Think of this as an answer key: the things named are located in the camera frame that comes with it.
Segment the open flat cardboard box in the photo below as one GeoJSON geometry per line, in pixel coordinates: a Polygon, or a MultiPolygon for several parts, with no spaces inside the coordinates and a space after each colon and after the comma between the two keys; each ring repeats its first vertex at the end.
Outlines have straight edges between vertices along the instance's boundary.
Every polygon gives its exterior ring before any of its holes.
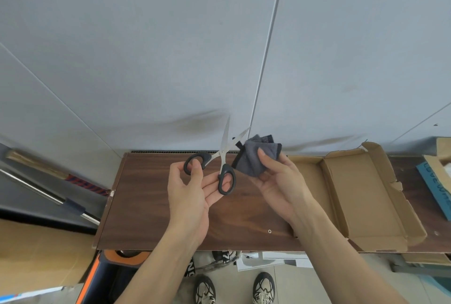
{"type": "Polygon", "coordinates": [[[407,252],[427,233],[375,142],[324,157],[289,156],[334,226],[362,252],[407,252]]]}

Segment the person's right hand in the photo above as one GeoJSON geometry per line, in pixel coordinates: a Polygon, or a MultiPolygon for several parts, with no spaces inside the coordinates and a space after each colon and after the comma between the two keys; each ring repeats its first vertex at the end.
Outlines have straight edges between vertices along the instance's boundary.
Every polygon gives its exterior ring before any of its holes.
{"type": "Polygon", "coordinates": [[[284,154],[279,156],[280,173],[266,172],[249,180],[259,189],[269,206],[294,230],[313,227],[324,220],[325,213],[313,198],[304,177],[284,154]]]}

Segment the orange and black case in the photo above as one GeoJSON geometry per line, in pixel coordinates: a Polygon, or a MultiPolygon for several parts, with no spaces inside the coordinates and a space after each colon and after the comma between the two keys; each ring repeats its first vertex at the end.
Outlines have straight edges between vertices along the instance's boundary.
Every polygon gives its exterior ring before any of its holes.
{"type": "Polygon", "coordinates": [[[150,254],[134,250],[100,251],[75,304],[115,304],[150,254]]]}

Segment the white paper sheets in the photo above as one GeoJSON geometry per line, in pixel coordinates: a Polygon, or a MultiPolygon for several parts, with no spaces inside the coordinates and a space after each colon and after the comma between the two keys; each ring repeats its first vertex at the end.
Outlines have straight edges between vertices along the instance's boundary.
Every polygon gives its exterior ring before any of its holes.
{"type": "Polygon", "coordinates": [[[239,272],[276,265],[289,265],[299,268],[313,268],[305,252],[289,251],[262,251],[242,252],[235,261],[239,272]]]}

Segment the person's right forearm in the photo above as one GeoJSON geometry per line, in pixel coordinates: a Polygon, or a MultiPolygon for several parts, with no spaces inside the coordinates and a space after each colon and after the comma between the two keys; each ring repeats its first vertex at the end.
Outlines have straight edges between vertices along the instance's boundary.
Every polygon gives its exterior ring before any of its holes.
{"type": "Polygon", "coordinates": [[[320,207],[296,210],[290,224],[332,304],[409,304],[369,267],[320,207]]]}

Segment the person's right shoe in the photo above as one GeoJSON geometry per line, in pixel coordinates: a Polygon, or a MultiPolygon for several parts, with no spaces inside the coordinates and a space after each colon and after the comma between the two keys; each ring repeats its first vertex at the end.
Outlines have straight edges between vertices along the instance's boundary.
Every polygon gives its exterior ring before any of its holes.
{"type": "Polygon", "coordinates": [[[271,274],[261,272],[253,284],[253,304],[274,304],[276,286],[271,274]]]}

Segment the silver metal pole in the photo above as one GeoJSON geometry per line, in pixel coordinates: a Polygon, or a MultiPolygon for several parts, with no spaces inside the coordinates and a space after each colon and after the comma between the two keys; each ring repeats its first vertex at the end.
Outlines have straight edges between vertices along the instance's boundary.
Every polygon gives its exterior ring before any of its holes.
{"type": "Polygon", "coordinates": [[[0,168],[0,174],[8,177],[9,179],[19,183],[21,186],[29,189],[30,191],[38,194],[42,198],[45,198],[56,205],[65,208],[66,210],[72,211],[77,216],[82,217],[86,221],[91,222],[92,224],[99,226],[100,218],[89,213],[85,207],[71,200],[70,198],[63,198],[59,195],[52,193],[51,191],[27,180],[25,177],[22,177],[12,171],[5,170],[0,168]]]}

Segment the blue printed box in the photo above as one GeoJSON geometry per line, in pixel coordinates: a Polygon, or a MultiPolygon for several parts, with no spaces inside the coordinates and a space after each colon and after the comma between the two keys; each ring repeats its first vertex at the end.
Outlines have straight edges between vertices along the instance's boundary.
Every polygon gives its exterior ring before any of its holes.
{"type": "Polygon", "coordinates": [[[451,194],[443,187],[428,162],[416,166],[447,221],[451,222],[451,194]]]}

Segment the person's left hand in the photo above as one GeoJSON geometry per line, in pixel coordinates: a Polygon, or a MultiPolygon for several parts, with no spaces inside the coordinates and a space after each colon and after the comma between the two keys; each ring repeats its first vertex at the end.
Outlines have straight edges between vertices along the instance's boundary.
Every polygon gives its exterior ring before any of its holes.
{"type": "Polygon", "coordinates": [[[191,252],[197,250],[209,228],[209,209],[223,198],[218,192],[218,172],[203,175],[202,190],[190,192],[181,178],[184,162],[171,164],[168,179],[170,221],[168,233],[191,252]]]}

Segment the person's left shoe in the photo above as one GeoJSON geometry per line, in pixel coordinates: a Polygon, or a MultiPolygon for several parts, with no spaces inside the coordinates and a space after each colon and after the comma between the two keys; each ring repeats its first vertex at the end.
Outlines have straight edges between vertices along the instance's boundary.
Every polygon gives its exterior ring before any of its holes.
{"type": "Polygon", "coordinates": [[[198,276],[195,280],[193,301],[194,304],[216,304],[215,286],[205,274],[198,276]]]}

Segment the grey cloth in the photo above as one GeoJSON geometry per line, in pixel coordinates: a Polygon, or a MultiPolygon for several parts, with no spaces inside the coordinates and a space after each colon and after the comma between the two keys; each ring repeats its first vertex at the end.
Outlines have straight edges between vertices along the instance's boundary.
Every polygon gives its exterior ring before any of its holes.
{"type": "Polygon", "coordinates": [[[267,156],[277,160],[282,149],[282,144],[275,143],[272,135],[260,136],[258,134],[244,143],[237,142],[235,146],[239,148],[239,152],[232,162],[232,168],[254,178],[259,177],[267,170],[258,156],[258,150],[262,149],[267,156]]]}

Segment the small open cardboard box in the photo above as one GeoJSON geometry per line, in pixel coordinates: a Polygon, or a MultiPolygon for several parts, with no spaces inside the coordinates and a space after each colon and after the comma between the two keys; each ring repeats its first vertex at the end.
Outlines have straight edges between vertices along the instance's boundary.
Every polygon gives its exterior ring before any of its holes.
{"type": "Polygon", "coordinates": [[[438,178],[451,179],[451,137],[437,137],[431,153],[423,155],[438,178]]]}

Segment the person's left forearm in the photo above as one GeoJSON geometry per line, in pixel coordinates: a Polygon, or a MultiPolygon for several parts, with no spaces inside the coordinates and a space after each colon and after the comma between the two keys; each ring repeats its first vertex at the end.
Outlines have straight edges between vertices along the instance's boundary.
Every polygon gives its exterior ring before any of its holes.
{"type": "Polygon", "coordinates": [[[114,304],[171,304],[198,246],[195,234],[167,230],[114,304]]]}

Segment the large brown cardboard box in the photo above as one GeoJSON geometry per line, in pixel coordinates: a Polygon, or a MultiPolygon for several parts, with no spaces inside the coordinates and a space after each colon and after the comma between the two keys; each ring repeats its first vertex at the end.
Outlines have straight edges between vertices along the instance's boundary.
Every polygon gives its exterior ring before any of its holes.
{"type": "Polygon", "coordinates": [[[0,296],[73,286],[95,250],[94,236],[0,219],[0,296]]]}

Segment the black handled scissors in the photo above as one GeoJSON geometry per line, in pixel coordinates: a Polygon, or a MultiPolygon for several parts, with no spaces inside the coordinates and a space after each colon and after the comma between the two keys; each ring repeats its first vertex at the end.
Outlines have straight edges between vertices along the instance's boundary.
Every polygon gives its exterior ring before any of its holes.
{"type": "Polygon", "coordinates": [[[223,196],[230,195],[236,186],[236,175],[235,175],[233,167],[230,164],[227,164],[226,155],[229,152],[229,150],[231,150],[232,147],[236,146],[236,144],[240,144],[241,139],[247,134],[247,132],[250,129],[250,127],[246,128],[243,132],[238,134],[236,137],[233,137],[232,140],[229,140],[229,124],[230,124],[230,116],[228,117],[225,128],[224,128],[221,146],[216,153],[211,154],[211,153],[205,152],[205,151],[194,153],[185,161],[185,163],[183,165],[183,170],[184,170],[185,174],[191,175],[192,167],[189,166],[189,164],[191,163],[192,160],[194,160],[196,158],[201,158],[202,161],[200,162],[200,165],[201,165],[201,168],[204,170],[206,168],[206,166],[212,160],[214,160],[216,158],[220,158],[221,159],[221,167],[220,167],[220,171],[218,174],[218,192],[223,196]],[[227,191],[225,191],[222,186],[226,175],[230,175],[232,178],[232,183],[227,191]]]}

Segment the person's shoe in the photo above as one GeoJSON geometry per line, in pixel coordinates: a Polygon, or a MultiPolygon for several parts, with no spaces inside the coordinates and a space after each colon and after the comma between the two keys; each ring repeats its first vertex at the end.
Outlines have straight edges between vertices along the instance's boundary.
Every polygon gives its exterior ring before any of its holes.
{"type": "Polygon", "coordinates": [[[216,304],[215,286],[205,274],[198,276],[195,280],[193,301],[194,304],[216,304]]]}
{"type": "Polygon", "coordinates": [[[274,304],[276,286],[271,274],[261,272],[253,284],[253,304],[274,304]]]}

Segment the broom stick with striped wrap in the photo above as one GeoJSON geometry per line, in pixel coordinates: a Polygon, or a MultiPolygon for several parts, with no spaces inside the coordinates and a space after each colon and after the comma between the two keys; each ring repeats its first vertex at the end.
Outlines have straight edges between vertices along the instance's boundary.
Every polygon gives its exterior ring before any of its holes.
{"type": "Polygon", "coordinates": [[[6,154],[5,157],[9,160],[13,160],[17,163],[26,165],[35,170],[39,170],[43,173],[51,175],[55,178],[64,180],[78,187],[89,190],[90,192],[108,197],[110,195],[110,190],[103,187],[97,186],[89,181],[86,181],[78,176],[72,175],[71,173],[60,169],[48,162],[41,159],[33,157],[29,154],[23,153],[17,149],[11,149],[6,154]]]}

